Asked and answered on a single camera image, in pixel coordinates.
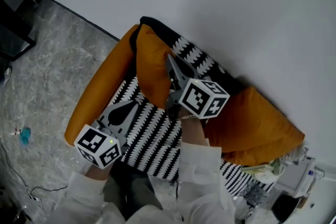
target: white sleeve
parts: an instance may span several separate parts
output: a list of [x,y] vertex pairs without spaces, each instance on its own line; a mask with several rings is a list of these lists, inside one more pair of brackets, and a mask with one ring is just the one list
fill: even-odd
[[233,224],[235,206],[220,175],[221,148],[181,144],[178,195],[186,223]]
[[100,217],[106,180],[94,180],[72,173],[66,197],[46,224],[94,224]]

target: white shirt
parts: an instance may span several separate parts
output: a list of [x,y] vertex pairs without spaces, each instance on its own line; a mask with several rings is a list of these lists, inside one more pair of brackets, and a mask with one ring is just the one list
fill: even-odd
[[[221,148],[183,143],[181,145],[177,205],[185,223],[233,224],[231,196],[220,175]],[[73,173],[66,197],[46,224],[171,224],[183,223],[171,211],[144,206],[126,222],[117,207],[103,206],[106,181]]]

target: person's arm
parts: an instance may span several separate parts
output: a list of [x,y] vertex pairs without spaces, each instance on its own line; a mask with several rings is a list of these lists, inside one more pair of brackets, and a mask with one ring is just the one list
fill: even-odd
[[[183,109],[180,115],[188,114]],[[206,145],[201,122],[182,120],[178,204],[186,223],[233,224],[232,199],[222,184],[221,148]]]
[[71,175],[66,197],[49,216],[46,224],[94,224],[100,217],[102,190],[112,166],[99,169],[92,165],[85,175]]

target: shirt cuff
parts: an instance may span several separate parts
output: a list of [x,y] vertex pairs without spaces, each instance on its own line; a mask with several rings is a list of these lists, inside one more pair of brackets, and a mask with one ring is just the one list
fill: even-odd
[[221,166],[221,155],[221,147],[181,143],[180,162],[184,164],[203,167],[218,172]]
[[82,174],[72,172],[68,191],[76,196],[95,196],[102,194],[106,180],[95,180]]

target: orange sofa armrest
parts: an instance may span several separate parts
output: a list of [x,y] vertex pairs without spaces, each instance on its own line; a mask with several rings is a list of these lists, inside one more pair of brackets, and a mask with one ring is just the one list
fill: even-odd
[[129,70],[133,59],[129,40],[137,28],[138,25],[134,25],[122,37],[87,85],[64,134],[69,145],[73,146],[85,124],[91,124],[99,117]]

